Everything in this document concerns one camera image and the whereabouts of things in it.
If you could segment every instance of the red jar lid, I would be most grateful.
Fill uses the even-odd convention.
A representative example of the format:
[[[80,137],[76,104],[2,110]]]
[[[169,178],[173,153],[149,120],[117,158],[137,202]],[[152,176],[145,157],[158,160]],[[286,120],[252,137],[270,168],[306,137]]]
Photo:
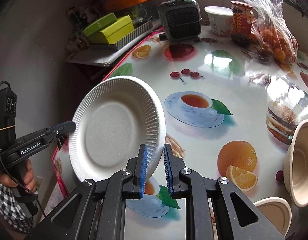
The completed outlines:
[[[246,8],[246,9],[251,9],[251,10],[253,9],[252,5],[249,5],[248,3],[244,3],[244,2],[231,1],[231,4],[235,5],[235,6],[243,7],[243,8]]]

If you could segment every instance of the tea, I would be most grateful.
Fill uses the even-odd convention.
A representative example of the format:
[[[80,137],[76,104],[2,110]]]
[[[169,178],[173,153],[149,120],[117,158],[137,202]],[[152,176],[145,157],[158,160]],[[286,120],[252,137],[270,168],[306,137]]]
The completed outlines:
[[[198,95],[184,95],[181,97],[181,99],[185,104],[189,106],[200,108],[208,107],[208,102]]]
[[[150,183],[150,181],[148,181],[145,184],[145,194],[147,195],[153,195],[154,194],[154,186],[152,185],[152,183]]]

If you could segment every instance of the human hand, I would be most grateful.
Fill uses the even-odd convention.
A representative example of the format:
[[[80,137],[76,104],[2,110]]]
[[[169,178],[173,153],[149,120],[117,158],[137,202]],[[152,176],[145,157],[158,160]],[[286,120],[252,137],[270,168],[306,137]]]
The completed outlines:
[[[26,173],[23,177],[23,182],[26,188],[31,191],[34,191],[35,188],[35,179],[34,171],[32,169],[32,163],[29,159],[26,159]],[[0,182],[5,187],[17,187],[17,184],[5,173],[0,174]]]

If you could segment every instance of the power outlet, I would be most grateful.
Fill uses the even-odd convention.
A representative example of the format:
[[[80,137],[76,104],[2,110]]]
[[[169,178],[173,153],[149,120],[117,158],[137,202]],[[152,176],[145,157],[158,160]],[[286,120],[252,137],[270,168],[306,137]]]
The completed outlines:
[[[41,182],[43,181],[42,177],[36,176],[36,183],[35,183],[35,188],[37,189],[37,191],[39,190],[40,186],[41,186]]]

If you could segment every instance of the bolt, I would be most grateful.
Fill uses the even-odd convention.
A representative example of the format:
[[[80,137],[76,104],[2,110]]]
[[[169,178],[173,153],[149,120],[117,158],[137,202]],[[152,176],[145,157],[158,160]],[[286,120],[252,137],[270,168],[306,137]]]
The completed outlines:
[[[121,174],[122,175],[129,175],[132,171],[130,169],[122,169]]]
[[[83,181],[83,184],[88,187],[88,186],[93,184],[93,180],[92,179],[86,179],[86,180]]]
[[[191,173],[192,173],[191,169],[189,169],[189,168],[183,168],[183,169],[181,170],[181,172],[182,172],[183,174],[185,174],[185,175],[188,175],[188,174],[191,174]]]
[[[222,184],[228,184],[229,182],[229,179],[227,177],[220,177],[218,180]]]

